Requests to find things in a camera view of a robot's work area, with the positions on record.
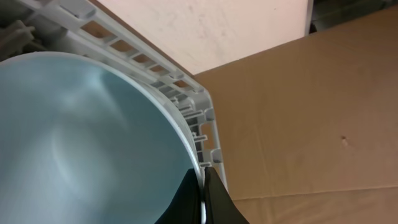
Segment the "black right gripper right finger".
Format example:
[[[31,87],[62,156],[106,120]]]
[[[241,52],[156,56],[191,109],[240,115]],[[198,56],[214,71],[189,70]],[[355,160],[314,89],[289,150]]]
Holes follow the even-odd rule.
[[[217,171],[205,168],[206,224],[249,224],[233,203]]]

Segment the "light blue bowl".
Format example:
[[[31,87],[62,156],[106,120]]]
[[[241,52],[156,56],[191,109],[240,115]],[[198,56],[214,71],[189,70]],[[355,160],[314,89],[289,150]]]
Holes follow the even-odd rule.
[[[150,87],[95,60],[1,62],[1,222],[154,223],[187,172],[188,126]]]

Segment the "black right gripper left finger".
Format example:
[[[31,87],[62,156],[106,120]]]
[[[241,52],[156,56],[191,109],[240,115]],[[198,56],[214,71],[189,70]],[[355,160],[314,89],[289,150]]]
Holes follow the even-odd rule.
[[[187,170],[170,205],[155,224],[200,224],[201,196],[194,169]]]

